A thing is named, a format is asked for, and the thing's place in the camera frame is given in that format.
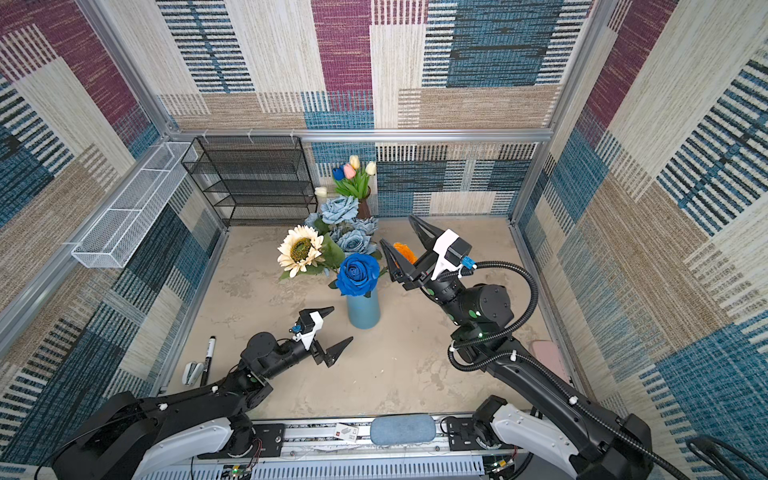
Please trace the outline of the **orange marigold stem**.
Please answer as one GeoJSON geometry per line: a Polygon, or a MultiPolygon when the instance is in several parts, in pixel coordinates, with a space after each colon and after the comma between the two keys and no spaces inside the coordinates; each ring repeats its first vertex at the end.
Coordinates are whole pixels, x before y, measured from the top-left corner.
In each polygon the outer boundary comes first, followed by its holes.
{"type": "Polygon", "coordinates": [[[416,264],[418,261],[418,257],[415,255],[415,253],[406,245],[403,243],[396,242],[394,244],[394,248],[405,258],[407,259],[411,264],[416,264]]]}

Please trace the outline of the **teal ceramic vase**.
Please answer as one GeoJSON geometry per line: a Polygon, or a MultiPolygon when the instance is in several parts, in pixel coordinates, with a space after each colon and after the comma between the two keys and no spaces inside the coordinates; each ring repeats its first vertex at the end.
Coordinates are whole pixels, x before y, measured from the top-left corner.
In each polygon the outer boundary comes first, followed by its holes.
{"type": "Polygon", "coordinates": [[[369,295],[347,296],[348,318],[352,326],[361,330],[375,327],[381,315],[378,292],[372,290],[369,295]]]}

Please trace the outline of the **blue round object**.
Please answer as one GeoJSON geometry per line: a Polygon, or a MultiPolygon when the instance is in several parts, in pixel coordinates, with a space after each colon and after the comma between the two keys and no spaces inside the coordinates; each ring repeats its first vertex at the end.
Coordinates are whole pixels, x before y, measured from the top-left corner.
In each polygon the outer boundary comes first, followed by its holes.
{"type": "Polygon", "coordinates": [[[338,274],[329,287],[342,296],[370,297],[384,269],[374,255],[353,253],[341,263],[338,274]]]}

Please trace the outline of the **red glass vase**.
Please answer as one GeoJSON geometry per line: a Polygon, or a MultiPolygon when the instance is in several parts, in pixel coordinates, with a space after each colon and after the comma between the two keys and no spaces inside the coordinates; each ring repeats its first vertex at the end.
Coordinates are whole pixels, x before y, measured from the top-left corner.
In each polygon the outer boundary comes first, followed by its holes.
{"type": "Polygon", "coordinates": [[[370,198],[370,195],[371,195],[371,188],[368,187],[365,195],[359,200],[358,214],[357,214],[358,219],[366,220],[372,217],[371,209],[368,205],[368,199],[370,198]]]}

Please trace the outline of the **cream flower stem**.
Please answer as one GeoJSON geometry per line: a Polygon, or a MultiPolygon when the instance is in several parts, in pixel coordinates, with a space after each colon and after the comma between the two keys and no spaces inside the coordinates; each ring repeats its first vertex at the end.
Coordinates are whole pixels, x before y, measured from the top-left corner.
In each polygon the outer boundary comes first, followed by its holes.
{"type": "Polygon", "coordinates": [[[298,225],[290,229],[278,247],[277,262],[283,273],[281,280],[299,275],[330,275],[337,272],[346,258],[328,233],[298,225]]]}

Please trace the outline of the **blue hydrangea bunch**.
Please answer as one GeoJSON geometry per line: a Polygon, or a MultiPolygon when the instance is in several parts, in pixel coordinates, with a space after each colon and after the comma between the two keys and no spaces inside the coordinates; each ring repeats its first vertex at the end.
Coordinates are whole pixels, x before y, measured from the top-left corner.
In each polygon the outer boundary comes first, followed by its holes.
{"type": "Polygon", "coordinates": [[[318,212],[310,213],[304,225],[320,235],[328,235],[345,254],[376,255],[374,234],[379,224],[375,217],[358,217],[360,201],[353,196],[339,196],[326,201],[318,212]]]}

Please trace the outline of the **pink tulip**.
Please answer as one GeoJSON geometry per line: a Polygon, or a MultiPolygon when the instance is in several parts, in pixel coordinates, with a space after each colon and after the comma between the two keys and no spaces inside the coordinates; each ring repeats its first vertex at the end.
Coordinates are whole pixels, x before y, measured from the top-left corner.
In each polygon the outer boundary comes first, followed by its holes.
{"type": "Polygon", "coordinates": [[[347,195],[357,197],[357,170],[350,163],[347,163],[343,166],[343,173],[344,179],[341,181],[341,183],[344,189],[347,191],[347,195]]]}

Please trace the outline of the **blue tulip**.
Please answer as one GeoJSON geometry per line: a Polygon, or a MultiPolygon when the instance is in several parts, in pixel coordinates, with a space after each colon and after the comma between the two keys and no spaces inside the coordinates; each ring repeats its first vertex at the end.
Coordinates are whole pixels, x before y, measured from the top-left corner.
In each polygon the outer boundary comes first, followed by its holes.
{"type": "Polygon", "coordinates": [[[336,167],[332,170],[332,176],[335,183],[335,191],[341,196],[352,196],[349,189],[349,182],[346,178],[345,169],[343,167],[336,167]]]}

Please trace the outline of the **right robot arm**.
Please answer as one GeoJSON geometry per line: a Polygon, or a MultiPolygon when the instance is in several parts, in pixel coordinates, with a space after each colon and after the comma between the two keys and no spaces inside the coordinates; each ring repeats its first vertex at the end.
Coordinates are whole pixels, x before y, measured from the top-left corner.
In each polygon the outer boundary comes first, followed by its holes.
{"type": "Polygon", "coordinates": [[[517,391],[536,414],[489,397],[475,412],[475,434],[483,445],[522,447],[572,479],[646,479],[660,467],[676,479],[684,473],[654,453],[649,426],[638,416],[620,417],[572,387],[537,360],[514,333],[533,315],[539,298],[534,277],[508,261],[473,261],[471,246],[450,229],[411,215],[409,224],[424,253],[410,261],[386,240],[382,248],[392,281],[420,289],[456,326],[447,348],[449,363],[468,373],[485,372],[517,391]],[[462,279],[477,270],[504,269],[520,275],[530,290],[526,310],[515,316],[505,287],[462,279]]]}

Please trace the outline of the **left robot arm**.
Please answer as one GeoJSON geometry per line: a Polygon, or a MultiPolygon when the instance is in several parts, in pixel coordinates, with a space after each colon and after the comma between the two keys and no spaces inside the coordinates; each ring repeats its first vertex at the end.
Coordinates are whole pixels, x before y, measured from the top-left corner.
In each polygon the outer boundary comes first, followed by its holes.
{"type": "Polygon", "coordinates": [[[46,464],[58,479],[134,479],[198,455],[247,454],[255,439],[248,413],[272,393],[271,379],[307,358],[332,367],[351,343],[323,348],[317,340],[333,310],[300,311],[284,342],[255,334],[239,362],[213,383],[157,397],[112,396],[46,464]]]}

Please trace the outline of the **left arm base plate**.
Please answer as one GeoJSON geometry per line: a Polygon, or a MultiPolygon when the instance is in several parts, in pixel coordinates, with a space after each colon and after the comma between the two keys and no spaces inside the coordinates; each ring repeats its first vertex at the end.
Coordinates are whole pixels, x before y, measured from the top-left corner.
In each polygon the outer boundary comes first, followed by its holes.
{"type": "Polygon", "coordinates": [[[222,450],[199,455],[198,459],[279,457],[285,430],[286,425],[284,423],[254,423],[248,429],[235,431],[222,450]]]}

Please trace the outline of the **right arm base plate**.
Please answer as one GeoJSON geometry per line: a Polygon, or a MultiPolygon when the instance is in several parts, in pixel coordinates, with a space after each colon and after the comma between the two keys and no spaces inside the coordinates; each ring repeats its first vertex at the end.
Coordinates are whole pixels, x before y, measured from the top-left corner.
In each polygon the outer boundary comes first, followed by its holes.
{"type": "Polygon", "coordinates": [[[475,429],[475,423],[471,417],[456,417],[449,415],[439,422],[441,432],[448,438],[451,451],[470,450],[510,450],[513,445],[504,443],[491,443],[482,440],[475,429]]]}

